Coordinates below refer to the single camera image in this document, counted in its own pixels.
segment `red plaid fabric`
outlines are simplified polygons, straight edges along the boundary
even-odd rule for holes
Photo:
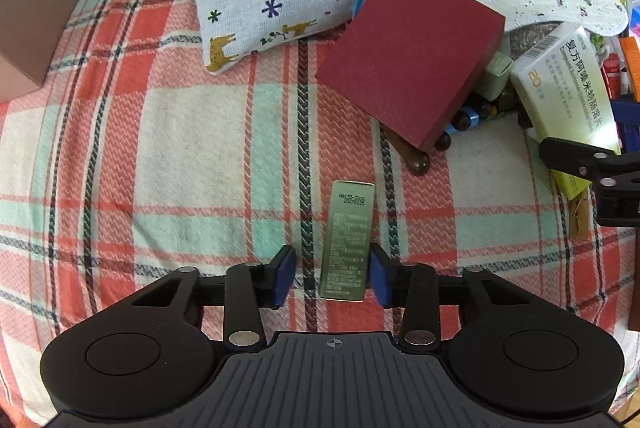
[[[379,124],[315,73],[331,37],[202,66],[193,0],[81,0],[44,87],[0,105],[0,395],[38,423],[38,373],[63,329],[181,265],[220,275],[285,243],[300,267],[276,330],[398,329],[401,312],[316,296],[330,186],[376,184],[373,240],[457,274],[482,265],[611,332],[626,331],[633,230],[568,238],[568,206],[536,146],[505,118],[454,137],[411,176]],[[222,311],[204,330],[220,337]],[[442,308],[443,334],[459,328]]]

